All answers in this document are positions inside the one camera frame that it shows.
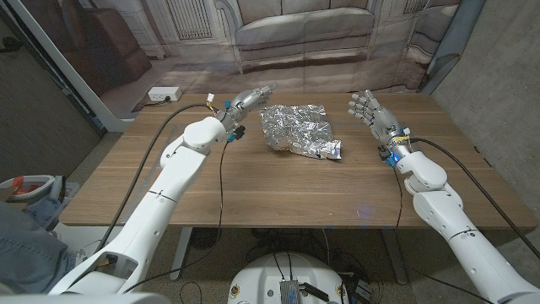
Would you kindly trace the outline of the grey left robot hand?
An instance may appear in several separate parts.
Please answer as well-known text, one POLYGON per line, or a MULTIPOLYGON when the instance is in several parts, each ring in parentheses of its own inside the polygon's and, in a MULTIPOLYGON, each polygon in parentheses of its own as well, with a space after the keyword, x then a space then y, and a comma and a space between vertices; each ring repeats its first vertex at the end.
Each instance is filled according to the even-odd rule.
POLYGON ((251 111, 264 106, 277 86, 278 84, 273 82, 261 88, 239 93, 230 102, 230 105, 217 116, 225 130, 227 132, 233 130, 251 111))

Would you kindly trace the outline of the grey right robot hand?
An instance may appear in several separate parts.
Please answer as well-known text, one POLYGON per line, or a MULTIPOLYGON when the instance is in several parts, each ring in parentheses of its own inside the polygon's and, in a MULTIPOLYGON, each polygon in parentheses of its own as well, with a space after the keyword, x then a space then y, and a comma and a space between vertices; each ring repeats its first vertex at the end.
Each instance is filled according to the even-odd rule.
POLYGON ((379 103, 370 90, 353 93, 351 98, 348 114, 366 124, 378 141, 389 145, 408 139, 397 118, 379 103))

